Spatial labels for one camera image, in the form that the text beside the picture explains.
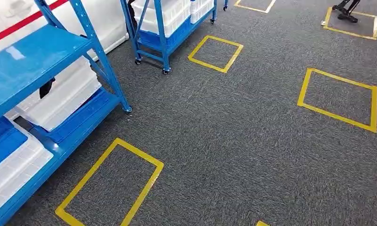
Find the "blue metal shelf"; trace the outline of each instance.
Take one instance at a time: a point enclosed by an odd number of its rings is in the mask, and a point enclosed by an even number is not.
[[[81,56],[90,61],[114,94],[101,90],[105,92],[102,107],[93,111],[84,122],[76,124],[75,129],[58,144],[36,130],[31,130],[54,157],[0,208],[0,226],[12,217],[119,103],[124,111],[131,112],[81,1],[69,0],[86,37],[67,32],[45,0],[34,1],[48,25],[0,52],[0,117]],[[103,69],[88,56],[87,51],[90,49],[96,52]]]
[[[0,208],[0,226],[4,225],[12,217],[99,123],[120,103],[120,98],[110,93],[108,95],[108,102],[94,116],[90,117],[59,144],[55,144],[48,137],[41,135],[33,129],[31,130],[31,133],[42,142],[46,149],[54,154],[54,157]]]
[[[0,117],[91,48],[91,40],[46,25],[1,51]]]
[[[217,0],[214,0],[214,6],[213,8],[205,15],[203,16],[197,23],[191,24],[189,29],[185,31],[185,34],[182,35],[182,38],[180,38],[177,42],[173,44],[173,46],[168,47],[167,42],[166,42],[166,37],[165,37],[165,31],[163,28],[163,16],[162,16],[162,7],[160,0],[153,0],[154,1],[154,6],[155,6],[155,12],[156,12],[156,19],[157,19],[157,24],[158,24],[158,31],[159,31],[159,39],[160,39],[160,45],[158,44],[144,44],[140,39],[139,39],[139,30],[140,27],[143,23],[143,19],[145,16],[145,12],[148,7],[148,3],[150,0],[146,0],[143,8],[143,12],[140,17],[140,21],[138,22],[137,28],[134,27],[133,20],[134,18],[131,17],[130,11],[128,4],[126,0],[120,0],[120,3],[123,8],[123,13],[126,18],[126,24],[128,27],[128,32],[131,37],[131,42],[134,50],[134,54],[136,57],[136,64],[140,64],[142,57],[141,55],[153,58],[155,60],[161,61],[163,63],[163,70],[162,72],[164,74],[168,74],[170,71],[170,66],[169,66],[169,56],[181,45],[181,43],[192,33],[194,32],[198,26],[212,13],[212,17],[210,19],[211,23],[214,23],[216,21],[216,14],[217,14]],[[225,4],[223,7],[223,10],[226,11],[228,7],[228,0],[225,0]],[[141,46],[146,46],[149,48],[152,48],[158,52],[161,53],[161,56],[156,56],[151,53],[146,52],[145,50],[141,49]]]

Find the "blue plastic crate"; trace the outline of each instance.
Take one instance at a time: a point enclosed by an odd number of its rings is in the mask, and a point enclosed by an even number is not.
[[[61,143],[77,127],[101,109],[110,98],[112,98],[112,94],[108,93],[103,87],[101,87],[78,110],[71,114],[51,132],[48,132],[37,125],[33,125],[33,128],[40,134],[51,138],[55,143]]]
[[[4,116],[0,118],[0,162],[19,148],[27,136],[17,130]]]
[[[174,46],[177,42],[184,38],[184,35],[191,27],[191,16],[189,16],[173,34],[166,38],[166,48]],[[159,35],[153,32],[139,31],[141,43],[149,46],[160,46]]]

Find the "white plastic bin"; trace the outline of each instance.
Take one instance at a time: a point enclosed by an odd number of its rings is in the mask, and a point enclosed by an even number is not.
[[[88,60],[86,60],[84,57],[80,57],[75,62],[73,62],[71,65],[69,65],[67,68],[63,69],[57,76],[55,76],[55,82],[52,84],[52,88],[48,95],[53,93],[55,88],[68,80],[70,77],[73,77],[79,69],[87,66]],[[39,90],[35,91],[34,93],[30,94],[25,100],[23,100],[21,103],[19,103],[15,108],[13,108],[11,111],[9,111],[5,116],[9,119],[11,119],[11,116],[13,116],[15,113],[18,115],[20,113],[24,113],[30,110],[33,106],[35,106],[40,101],[40,94]]]
[[[14,126],[28,139],[0,162],[0,207],[53,157],[34,136],[18,125]]]
[[[16,111],[35,125],[52,131],[90,98],[101,84],[96,73],[86,64],[37,103],[25,110],[19,105]]]
[[[139,18],[144,9],[145,0],[136,0],[131,4],[134,9],[135,16]],[[162,18],[164,24],[169,24],[175,17],[177,17],[181,10],[191,4],[190,0],[161,0],[160,5],[162,8]],[[144,16],[146,21],[156,21],[155,4],[154,0],[148,3],[147,11]]]
[[[194,2],[197,2],[197,1],[199,1],[199,3],[202,2],[201,0],[195,0],[191,4],[191,23],[192,24],[198,22],[215,5],[213,0],[207,0],[205,2],[205,4],[203,4],[202,6],[200,6],[200,4],[198,4],[198,3],[194,3]],[[193,5],[195,5],[194,8],[197,8],[198,6],[200,6],[200,7],[196,11],[193,11]]]
[[[202,6],[206,5],[207,2],[208,0],[191,0],[191,14],[196,13]]]
[[[164,20],[163,29],[165,31],[165,37],[170,37],[189,16],[190,5],[186,5],[185,8],[180,9],[180,11],[177,14],[175,14],[174,18],[170,20]],[[138,23],[140,21],[140,16],[135,16],[135,19]],[[152,21],[144,20],[140,30],[146,32],[153,32],[159,35],[158,22],[156,18]]]

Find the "caster wheel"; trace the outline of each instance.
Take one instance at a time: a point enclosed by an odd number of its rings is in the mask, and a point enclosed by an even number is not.
[[[128,107],[128,110],[127,110],[127,111],[125,110],[125,114],[126,114],[126,115],[130,115],[131,112],[132,112],[132,107],[129,106],[129,107]]]

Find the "yellow tape square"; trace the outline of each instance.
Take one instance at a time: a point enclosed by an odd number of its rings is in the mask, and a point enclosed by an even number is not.
[[[366,14],[366,13],[360,13],[360,12],[352,12],[353,14],[358,14],[358,15],[363,15],[363,16],[369,16],[369,17],[373,17],[374,18],[373,36],[365,36],[365,35],[356,34],[356,33],[353,33],[353,32],[346,32],[346,31],[342,31],[340,29],[335,29],[335,28],[332,28],[332,27],[328,27],[329,18],[331,17],[331,12],[332,12],[332,7],[329,7],[328,10],[327,10],[326,17],[324,19],[324,21],[325,21],[325,25],[323,26],[324,29],[328,29],[328,30],[331,30],[331,31],[334,31],[334,32],[340,32],[340,33],[344,33],[344,34],[349,34],[349,35],[352,35],[352,36],[361,37],[361,38],[365,38],[365,39],[377,40],[377,16],[371,15],[371,14]]]
[[[126,148],[127,150],[131,151],[132,153],[138,155],[139,157],[147,160],[149,163],[152,163],[156,166],[155,171],[153,172],[152,176],[148,180],[147,184],[141,191],[140,195],[137,197],[136,201],[134,202],[133,206],[123,219],[120,226],[128,226],[130,221],[133,219],[134,215],[136,214],[138,208],[143,203],[145,197],[147,196],[148,192],[150,191],[151,187],[155,183],[156,179],[158,178],[160,172],[163,169],[163,163],[152,156],[148,155],[147,153],[137,149],[136,147],[132,146],[131,144],[127,143],[120,138],[115,139],[112,144],[106,149],[104,154],[97,160],[97,162],[91,167],[91,169],[87,172],[87,174],[79,181],[79,183],[75,186],[75,188],[71,191],[71,193],[65,198],[64,201],[57,207],[55,210],[55,214],[57,214],[62,220],[72,226],[84,226],[78,219],[74,218],[72,215],[65,211],[66,206],[72,201],[72,199],[77,195],[77,193],[83,188],[83,186],[87,183],[87,181],[93,176],[93,174],[97,171],[99,166],[104,162],[104,160],[108,157],[108,155],[116,148],[117,145],[121,145],[122,147]]]
[[[256,223],[256,226],[269,226],[269,225],[266,224],[266,223],[263,222],[263,221],[258,221],[258,222]]]
[[[197,59],[194,58],[194,55],[198,52],[198,50],[203,46],[203,44],[205,44],[206,40],[208,40],[208,39],[214,39],[214,40],[221,41],[221,42],[224,42],[224,43],[238,47],[238,49],[235,51],[235,53],[233,54],[233,56],[231,57],[231,59],[228,61],[227,65],[224,68],[220,68],[220,67],[205,63],[203,61],[200,61],[200,60],[197,60]],[[218,38],[218,37],[214,37],[214,36],[211,36],[211,35],[207,35],[198,44],[198,46],[195,47],[195,49],[190,53],[190,55],[188,56],[188,59],[197,63],[197,64],[200,64],[202,66],[209,67],[209,68],[215,69],[216,71],[220,71],[220,72],[223,72],[223,73],[227,73],[228,69],[230,69],[230,67],[234,63],[235,59],[237,59],[237,57],[240,54],[243,47],[244,46],[239,44],[239,43],[228,41],[228,40],[221,39],[221,38]]]
[[[268,13],[270,12],[270,9],[273,7],[274,3],[276,0],[272,0],[272,2],[270,3],[270,5],[267,7],[266,10],[261,10],[261,9],[257,9],[257,8],[251,8],[251,7],[247,7],[247,6],[242,6],[240,5],[240,2],[242,0],[237,0],[234,4],[234,6],[237,6],[237,7],[241,7],[241,8],[246,8],[246,9],[250,9],[250,10],[253,10],[253,11],[258,11],[258,12],[262,12],[262,13]]]
[[[307,86],[309,84],[310,75],[312,74],[312,72],[316,72],[316,73],[319,73],[319,74],[331,77],[333,79],[344,81],[344,82],[350,83],[352,85],[356,85],[356,86],[360,86],[360,87],[363,87],[363,88],[366,88],[366,89],[370,89],[371,90],[371,119],[370,119],[370,125],[365,125],[365,124],[362,124],[360,122],[357,122],[357,121],[354,121],[354,120],[351,120],[351,119],[348,119],[348,118],[345,118],[345,117],[333,114],[331,112],[324,111],[324,110],[322,110],[320,108],[313,107],[311,105],[305,104],[304,103],[305,94],[306,94]],[[327,73],[327,72],[324,72],[324,71],[320,71],[320,70],[315,69],[315,68],[308,68],[307,71],[306,71],[305,79],[303,81],[301,92],[299,94],[299,99],[298,99],[297,105],[305,107],[305,108],[310,109],[312,111],[324,114],[326,116],[332,117],[334,119],[338,119],[338,120],[344,121],[344,122],[352,124],[354,126],[357,126],[357,127],[360,127],[360,128],[363,128],[363,129],[366,129],[366,130],[369,130],[369,131],[372,131],[374,133],[377,132],[377,87],[376,86],[369,86],[369,85],[366,85],[366,84],[363,84],[363,83],[360,83],[360,82],[356,82],[356,81],[352,81],[352,80],[349,80],[349,79],[345,79],[345,78],[342,78],[342,77],[339,77],[339,76],[336,76],[336,75],[333,75],[333,74],[330,74],[330,73]]]

